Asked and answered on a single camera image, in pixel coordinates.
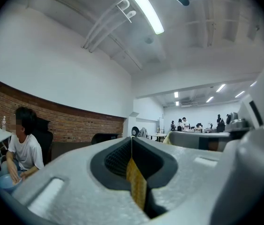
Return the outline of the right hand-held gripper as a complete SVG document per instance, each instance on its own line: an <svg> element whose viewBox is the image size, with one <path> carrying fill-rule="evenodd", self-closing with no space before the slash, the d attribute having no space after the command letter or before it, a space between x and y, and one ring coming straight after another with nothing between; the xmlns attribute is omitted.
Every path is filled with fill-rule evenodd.
<svg viewBox="0 0 264 225"><path fill-rule="evenodd" d="M235 145L232 170L211 215L213 225L264 225L264 70L242 99L231 131L245 134Z"/></svg>

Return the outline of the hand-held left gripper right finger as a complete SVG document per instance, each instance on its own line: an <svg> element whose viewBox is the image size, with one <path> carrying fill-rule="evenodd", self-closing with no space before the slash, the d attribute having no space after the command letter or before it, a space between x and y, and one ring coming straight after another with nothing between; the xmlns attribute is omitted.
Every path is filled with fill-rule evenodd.
<svg viewBox="0 0 264 225"><path fill-rule="evenodd" d="M221 152L132 138L132 198L150 218L171 211L203 186Z"/></svg>

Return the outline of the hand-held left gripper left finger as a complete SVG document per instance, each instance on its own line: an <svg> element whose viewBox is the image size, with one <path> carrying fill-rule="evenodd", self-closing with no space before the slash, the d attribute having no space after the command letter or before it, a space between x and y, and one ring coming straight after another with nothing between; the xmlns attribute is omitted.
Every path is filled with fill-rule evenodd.
<svg viewBox="0 0 264 225"><path fill-rule="evenodd" d="M12 196L33 214L59 225L141 225L149 217L130 191L106 188L91 172L91 159L119 138L69 151L27 178Z"/></svg>

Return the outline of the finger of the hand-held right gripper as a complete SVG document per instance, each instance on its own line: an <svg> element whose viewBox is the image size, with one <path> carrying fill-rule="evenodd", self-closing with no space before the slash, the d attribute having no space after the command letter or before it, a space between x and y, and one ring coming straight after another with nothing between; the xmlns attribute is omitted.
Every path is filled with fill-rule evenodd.
<svg viewBox="0 0 264 225"><path fill-rule="evenodd" d="M197 132L171 132L169 142L172 145L222 152L226 144L231 141L229 133L197 133Z"/></svg>

